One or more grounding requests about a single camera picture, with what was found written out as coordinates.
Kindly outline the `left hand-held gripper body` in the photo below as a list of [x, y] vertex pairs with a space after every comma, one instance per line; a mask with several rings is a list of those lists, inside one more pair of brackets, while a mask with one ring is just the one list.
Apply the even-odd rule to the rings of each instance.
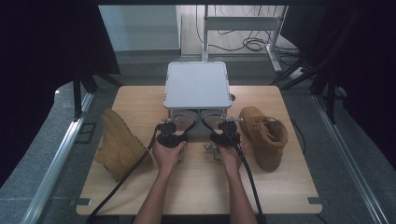
[[185, 133], [177, 134], [177, 125], [171, 119], [165, 119], [160, 124], [159, 130], [157, 141], [164, 147], [174, 148], [181, 142], [188, 140], [188, 136]]

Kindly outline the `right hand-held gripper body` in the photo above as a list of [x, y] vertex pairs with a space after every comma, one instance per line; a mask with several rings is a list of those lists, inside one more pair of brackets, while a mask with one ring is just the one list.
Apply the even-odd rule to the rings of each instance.
[[234, 147], [238, 145], [241, 140], [235, 122], [236, 119], [223, 118], [222, 121], [217, 123], [217, 127], [221, 133], [213, 131], [209, 135], [210, 140], [223, 147]]

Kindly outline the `black heeled sandal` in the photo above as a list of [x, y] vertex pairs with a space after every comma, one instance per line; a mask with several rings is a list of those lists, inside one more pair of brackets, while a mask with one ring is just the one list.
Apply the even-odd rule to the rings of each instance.
[[189, 131], [197, 123], [197, 113], [191, 110], [170, 110], [170, 118], [177, 125], [177, 134], [185, 133], [189, 139]]
[[226, 118], [226, 112], [218, 109], [206, 109], [200, 112], [200, 120], [210, 131], [209, 142], [204, 145], [205, 150], [213, 152], [213, 158], [216, 161], [221, 160], [218, 146], [223, 146], [225, 135], [219, 124]]

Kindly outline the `tan suede boot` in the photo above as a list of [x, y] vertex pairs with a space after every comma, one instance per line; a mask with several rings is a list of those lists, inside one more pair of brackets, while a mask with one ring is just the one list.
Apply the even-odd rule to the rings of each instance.
[[251, 143], [258, 165], [265, 172], [275, 171], [289, 140], [286, 127], [280, 120], [265, 116], [255, 106], [244, 107], [239, 118], [243, 120], [240, 126]]
[[94, 160], [102, 163], [114, 180], [120, 182], [147, 149], [114, 110], [106, 109], [101, 121], [104, 131]]

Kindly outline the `white shoe rack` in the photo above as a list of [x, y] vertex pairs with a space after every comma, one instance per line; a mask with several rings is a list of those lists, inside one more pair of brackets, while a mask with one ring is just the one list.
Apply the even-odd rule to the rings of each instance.
[[200, 120], [206, 109], [227, 110], [232, 106], [226, 64], [223, 62], [173, 62], [168, 64], [163, 106], [168, 110], [191, 110], [197, 123], [189, 137], [209, 136]]

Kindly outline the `person's left hand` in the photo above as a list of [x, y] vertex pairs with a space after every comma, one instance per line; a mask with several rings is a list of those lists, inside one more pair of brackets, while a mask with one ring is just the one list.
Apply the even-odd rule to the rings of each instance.
[[160, 175], [172, 174], [178, 162], [178, 157], [182, 149], [187, 143], [185, 141], [179, 143], [176, 147], [168, 148], [156, 142], [152, 148], [152, 155], [159, 167]]

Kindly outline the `person's right hand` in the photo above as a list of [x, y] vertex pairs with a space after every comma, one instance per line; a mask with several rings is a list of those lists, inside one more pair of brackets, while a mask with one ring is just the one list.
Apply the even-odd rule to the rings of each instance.
[[219, 144], [216, 144], [216, 147], [221, 156], [227, 176], [237, 176], [239, 174], [242, 161], [236, 149], [234, 147], [224, 147]]

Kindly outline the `white cabinet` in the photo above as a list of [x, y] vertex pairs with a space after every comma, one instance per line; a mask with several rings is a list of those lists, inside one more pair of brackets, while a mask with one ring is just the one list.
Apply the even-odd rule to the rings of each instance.
[[99, 6], [115, 51], [180, 49], [179, 6]]

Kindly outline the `dark curtain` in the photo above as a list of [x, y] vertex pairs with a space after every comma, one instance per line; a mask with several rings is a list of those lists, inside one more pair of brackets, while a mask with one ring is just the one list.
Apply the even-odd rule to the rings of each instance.
[[346, 91], [345, 109], [396, 169], [396, 0], [326, 0], [313, 62], [329, 54], [355, 9], [361, 14], [332, 70]]
[[0, 188], [47, 118], [58, 88], [79, 74], [119, 71], [99, 6], [0, 0]]

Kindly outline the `white metal desk frame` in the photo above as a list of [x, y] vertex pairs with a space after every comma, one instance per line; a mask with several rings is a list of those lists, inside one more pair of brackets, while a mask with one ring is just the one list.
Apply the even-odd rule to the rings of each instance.
[[234, 30], [234, 31], [271, 31], [269, 43], [265, 49], [270, 62], [277, 73], [282, 71], [279, 59], [276, 57], [276, 41], [278, 40], [283, 21], [288, 10], [283, 6], [277, 17], [209, 17], [208, 5], [205, 5], [202, 60], [206, 62], [209, 55], [208, 31]]

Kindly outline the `aluminium rail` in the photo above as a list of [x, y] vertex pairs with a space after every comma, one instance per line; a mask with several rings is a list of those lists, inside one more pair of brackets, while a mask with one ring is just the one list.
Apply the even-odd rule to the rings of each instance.
[[86, 93], [83, 97], [82, 115], [72, 121], [64, 135], [63, 141], [59, 145], [54, 158], [49, 165], [49, 169], [45, 173], [36, 193], [33, 197], [25, 215], [21, 220], [21, 224], [36, 224], [39, 220], [45, 205], [52, 193], [52, 190], [57, 182], [59, 175], [64, 167], [66, 159], [71, 151], [73, 144], [75, 143], [80, 128], [87, 116], [88, 110], [91, 106], [94, 95], [92, 93]]
[[363, 176], [361, 169], [350, 153], [343, 136], [340, 134], [337, 126], [328, 118], [323, 100], [318, 96], [313, 96], [312, 99], [315, 102], [324, 125], [326, 126], [326, 129], [333, 140], [335, 147], [339, 152], [341, 159], [346, 166], [346, 169], [348, 170], [358, 192], [360, 193], [361, 198], [374, 223], [389, 224], [389, 220], [385, 215], [379, 200], [375, 196], [372, 188]]

